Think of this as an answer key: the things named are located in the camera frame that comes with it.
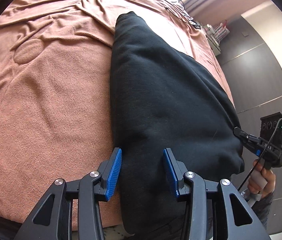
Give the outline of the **person's right hand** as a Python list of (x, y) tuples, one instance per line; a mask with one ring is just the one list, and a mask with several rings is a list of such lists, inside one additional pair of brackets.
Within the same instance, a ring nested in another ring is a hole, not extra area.
[(261, 198), (265, 198), (275, 190), (276, 176), (272, 170), (267, 170), (263, 165), (255, 159), (253, 162), (253, 173), (248, 179), (247, 188), (252, 194), (262, 194)]

